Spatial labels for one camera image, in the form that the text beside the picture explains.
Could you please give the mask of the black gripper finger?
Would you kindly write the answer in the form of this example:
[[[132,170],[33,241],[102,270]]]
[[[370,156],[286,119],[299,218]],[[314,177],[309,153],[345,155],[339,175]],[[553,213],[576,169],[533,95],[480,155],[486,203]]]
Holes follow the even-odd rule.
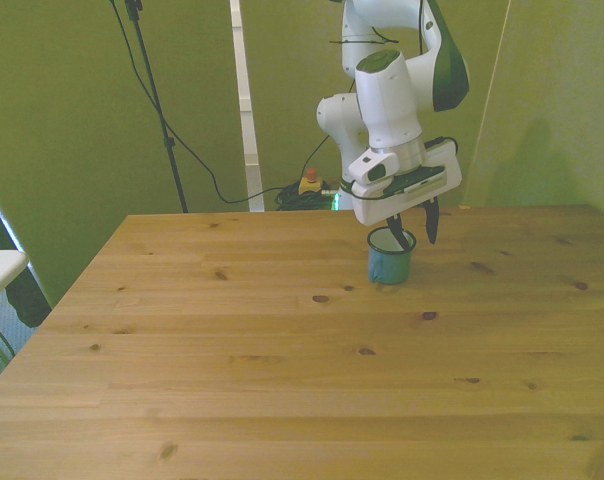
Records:
[[[401,215],[392,215],[388,217],[386,221],[388,228],[390,229],[393,237],[395,238],[401,249],[403,251],[410,251],[412,249],[412,243],[405,236]]]
[[[437,241],[438,228],[439,228],[439,217],[440,208],[437,197],[433,197],[423,203],[423,207],[426,213],[426,233],[431,244],[435,244]]]

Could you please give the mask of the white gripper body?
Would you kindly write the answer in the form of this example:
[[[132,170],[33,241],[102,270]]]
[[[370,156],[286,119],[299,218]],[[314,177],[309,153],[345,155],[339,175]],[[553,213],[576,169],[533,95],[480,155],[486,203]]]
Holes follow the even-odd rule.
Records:
[[[416,139],[370,148],[351,164],[351,177],[356,218],[373,225],[460,185],[457,143],[440,139],[427,149]]]

